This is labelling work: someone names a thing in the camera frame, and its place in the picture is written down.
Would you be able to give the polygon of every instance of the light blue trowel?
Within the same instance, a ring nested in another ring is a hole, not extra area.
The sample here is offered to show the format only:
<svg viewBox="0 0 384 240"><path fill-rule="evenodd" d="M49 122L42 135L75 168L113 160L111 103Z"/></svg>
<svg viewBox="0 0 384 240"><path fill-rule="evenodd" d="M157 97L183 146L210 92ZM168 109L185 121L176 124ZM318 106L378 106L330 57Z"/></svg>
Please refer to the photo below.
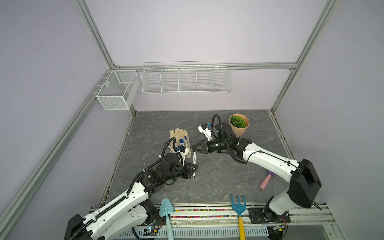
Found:
<svg viewBox="0 0 384 240"><path fill-rule="evenodd" d="M166 217L168 240L174 240L172 226L170 225L170 220L169 220L169 215L171 213L173 213L172 204L170 203L168 198L164 198L163 201L161 201L159 214L160 214L160 217L164 217L164 216Z"/></svg>

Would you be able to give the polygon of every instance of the yellow handle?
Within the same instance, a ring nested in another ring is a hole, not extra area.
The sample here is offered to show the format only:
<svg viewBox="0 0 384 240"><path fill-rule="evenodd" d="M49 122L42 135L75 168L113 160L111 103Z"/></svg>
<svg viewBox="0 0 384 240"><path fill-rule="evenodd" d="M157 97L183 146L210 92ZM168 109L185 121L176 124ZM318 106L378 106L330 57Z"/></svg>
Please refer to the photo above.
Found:
<svg viewBox="0 0 384 240"><path fill-rule="evenodd" d="M239 231L240 231L240 240L245 240L245 231L243 225L243 218L239 217Z"/></svg>

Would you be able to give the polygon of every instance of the potted plant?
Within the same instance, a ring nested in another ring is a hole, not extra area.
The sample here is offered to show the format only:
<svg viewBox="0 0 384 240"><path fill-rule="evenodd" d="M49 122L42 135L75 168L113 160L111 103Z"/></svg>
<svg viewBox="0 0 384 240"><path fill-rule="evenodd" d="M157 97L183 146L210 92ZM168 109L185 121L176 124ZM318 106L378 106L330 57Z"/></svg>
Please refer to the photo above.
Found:
<svg viewBox="0 0 384 240"><path fill-rule="evenodd" d="M248 128L249 119L243 114L235 113L229 117L229 123L236 137L240 137Z"/></svg>

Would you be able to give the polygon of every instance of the white wire basket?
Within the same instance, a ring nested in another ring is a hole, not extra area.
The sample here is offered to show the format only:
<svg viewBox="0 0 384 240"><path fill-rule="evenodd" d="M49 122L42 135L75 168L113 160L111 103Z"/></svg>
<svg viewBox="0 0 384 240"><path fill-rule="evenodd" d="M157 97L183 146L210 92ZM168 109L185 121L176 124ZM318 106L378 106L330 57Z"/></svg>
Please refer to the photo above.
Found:
<svg viewBox="0 0 384 240"><path fill-rule="evenodd" d="M143 66L144 94L229 93L231 72L227 64Z"/></svg>
<svg viewBox="0 0 384 240"><path fill-rule="evenodd" d="M105 110L129 110L139 85L136 70L113 70L96 97Z"/></svg>

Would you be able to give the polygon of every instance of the dark gray table surface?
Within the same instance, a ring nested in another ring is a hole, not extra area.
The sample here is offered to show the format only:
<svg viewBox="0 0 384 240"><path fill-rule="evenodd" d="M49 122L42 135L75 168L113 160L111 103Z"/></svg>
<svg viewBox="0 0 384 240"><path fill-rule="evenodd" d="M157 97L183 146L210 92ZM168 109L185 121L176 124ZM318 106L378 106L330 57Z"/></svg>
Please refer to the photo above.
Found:
<svg viewBox="0 0 384 240"><path fill-rule="evenodd" d="M234 113L246 115L250 125L243 137L250 138L266 150L287 157L267 110L137 112L106 202L126 191L139 171L159 159L169 139L169 130L187 130L190 144L196 144L205 139L197 127L203 122L209 123L215 113L225 122ZM283 179L273 176L266 189L261 190L259 185L268 175L267 170L252 163L237 163L228 154L197 153L196 164L199 169L195 177L178 179L175 184L165 186L151 196L150 200L155 204L164 198L169 198L172 203L230 202L232 193L244 195L247 202L266 202L288 187Z"/></svg>

